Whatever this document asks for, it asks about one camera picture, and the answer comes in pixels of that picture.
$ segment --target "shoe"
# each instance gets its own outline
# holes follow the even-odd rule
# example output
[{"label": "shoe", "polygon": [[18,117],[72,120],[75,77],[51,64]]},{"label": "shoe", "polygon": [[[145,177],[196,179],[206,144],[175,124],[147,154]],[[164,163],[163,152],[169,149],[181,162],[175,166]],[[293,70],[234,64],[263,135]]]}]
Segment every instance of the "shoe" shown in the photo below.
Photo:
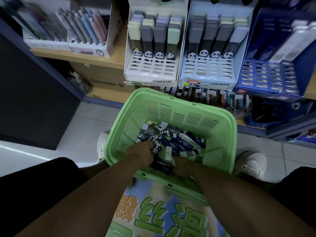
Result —
[{"label": "shoe", "polygon": [[233,175],[245,173],[263,180],[267,159],[265,155],[258,151],[246,151],[240,155],[234,165]]},{"label": "shoe", "polygon": [[104,158],[103,150],[105,147],[105,143],[109,137],[109,133],[110,133],[110,131],[105,131],[105,132],[101,133],[101,135],[99,136],[99,139],[98,139],[98,157],[99,157],[99,160],[102,160]]}]

